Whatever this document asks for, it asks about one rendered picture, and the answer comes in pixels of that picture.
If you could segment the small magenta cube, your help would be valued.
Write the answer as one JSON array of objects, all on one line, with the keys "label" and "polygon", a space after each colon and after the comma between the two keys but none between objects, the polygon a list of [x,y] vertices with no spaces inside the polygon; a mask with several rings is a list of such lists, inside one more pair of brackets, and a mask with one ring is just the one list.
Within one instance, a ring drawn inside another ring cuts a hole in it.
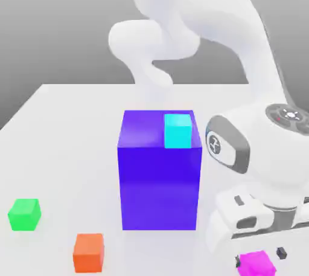
[{"label": "small magenta cube", "polygon": [[240,276],[275,276],[276,268],[265,251],[248,252],[240,255]]}]

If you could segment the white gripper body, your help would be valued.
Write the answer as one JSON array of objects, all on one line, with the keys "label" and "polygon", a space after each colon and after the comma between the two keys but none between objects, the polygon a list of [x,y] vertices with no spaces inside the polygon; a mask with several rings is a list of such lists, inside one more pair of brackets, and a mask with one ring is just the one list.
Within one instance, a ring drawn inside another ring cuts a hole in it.
[{"label": "white gripper body", "polygon": [[264,248],[291,230],[309,229],[309,209],[214,210],[208,220],[206,244],[211,254],[232,248]]}]

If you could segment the large purple box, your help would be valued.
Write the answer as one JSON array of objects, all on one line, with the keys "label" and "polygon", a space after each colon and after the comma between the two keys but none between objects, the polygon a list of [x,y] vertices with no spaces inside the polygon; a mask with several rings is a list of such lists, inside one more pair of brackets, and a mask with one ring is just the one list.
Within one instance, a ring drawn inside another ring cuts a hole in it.
[{"label": "large purple box", "polygon": [[171,111],[191,120],[191,147],[167,149],[167,111],[126,110],[118,140],[124,230],[194,230],[197,223],[202,142],[193,111]]}]

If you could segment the small orange cube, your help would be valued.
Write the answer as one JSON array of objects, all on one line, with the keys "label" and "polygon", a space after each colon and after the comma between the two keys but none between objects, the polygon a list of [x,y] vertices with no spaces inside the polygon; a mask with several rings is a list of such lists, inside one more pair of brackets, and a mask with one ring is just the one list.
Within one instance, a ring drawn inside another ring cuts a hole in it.
[{"label": "small orange cube", "polygon": [[104,237],[102,233],[77,234],[72,253],[76,273],[100,273],[104,262]]}]

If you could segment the small green cube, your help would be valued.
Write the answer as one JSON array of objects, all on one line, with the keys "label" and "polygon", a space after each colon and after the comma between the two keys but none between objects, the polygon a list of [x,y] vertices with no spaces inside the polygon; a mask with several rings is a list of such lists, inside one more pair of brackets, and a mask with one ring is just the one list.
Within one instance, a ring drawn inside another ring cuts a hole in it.
[{"label": "small green cube", "polygon": [[13,231],[34,231],[41,218],[38,199],[16,199],[8,212],[8,219]]}]

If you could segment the small cyan cube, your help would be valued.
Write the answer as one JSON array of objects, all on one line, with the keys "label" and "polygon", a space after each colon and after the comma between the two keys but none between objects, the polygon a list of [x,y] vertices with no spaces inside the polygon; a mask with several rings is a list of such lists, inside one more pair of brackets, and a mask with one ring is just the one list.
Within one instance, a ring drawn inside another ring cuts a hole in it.
[{"label": "small cyan cube", "polygon": [[164,115],[164,147],[190,149],[193,126],[189,114]]}]

